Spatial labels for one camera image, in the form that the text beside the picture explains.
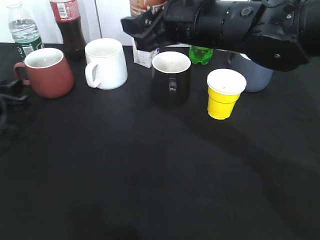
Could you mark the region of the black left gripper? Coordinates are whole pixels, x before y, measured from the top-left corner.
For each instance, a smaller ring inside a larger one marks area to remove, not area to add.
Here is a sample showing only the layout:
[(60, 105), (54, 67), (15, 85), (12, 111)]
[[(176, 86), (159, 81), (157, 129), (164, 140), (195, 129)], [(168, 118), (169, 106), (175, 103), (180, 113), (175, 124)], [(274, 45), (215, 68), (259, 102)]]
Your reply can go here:
[(31, 105), (21, 80), (1, 80), (0, 96), (9, 112), (25, 110)]

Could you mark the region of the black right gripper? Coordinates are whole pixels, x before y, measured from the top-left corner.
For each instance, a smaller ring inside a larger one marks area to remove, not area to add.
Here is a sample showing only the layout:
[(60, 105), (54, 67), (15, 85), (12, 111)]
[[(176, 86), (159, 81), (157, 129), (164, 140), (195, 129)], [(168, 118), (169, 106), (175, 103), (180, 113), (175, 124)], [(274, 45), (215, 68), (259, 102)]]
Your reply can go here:
[(178, 44), (224, 48), (224, 21), (222, 0), (170, 0), (166, 7), (120, 20), (136, 48), (145, 52)]

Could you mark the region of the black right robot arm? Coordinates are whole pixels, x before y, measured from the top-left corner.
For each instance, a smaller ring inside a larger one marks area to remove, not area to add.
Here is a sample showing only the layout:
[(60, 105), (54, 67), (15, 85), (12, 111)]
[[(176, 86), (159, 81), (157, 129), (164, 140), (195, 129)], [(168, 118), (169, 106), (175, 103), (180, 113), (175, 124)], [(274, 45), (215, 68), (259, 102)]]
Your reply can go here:
[(121, 20), (138, 50), (186, 44), (245, 54), (265, 68), (288, 72), (320, 55), (317, 0), (170, 0)]

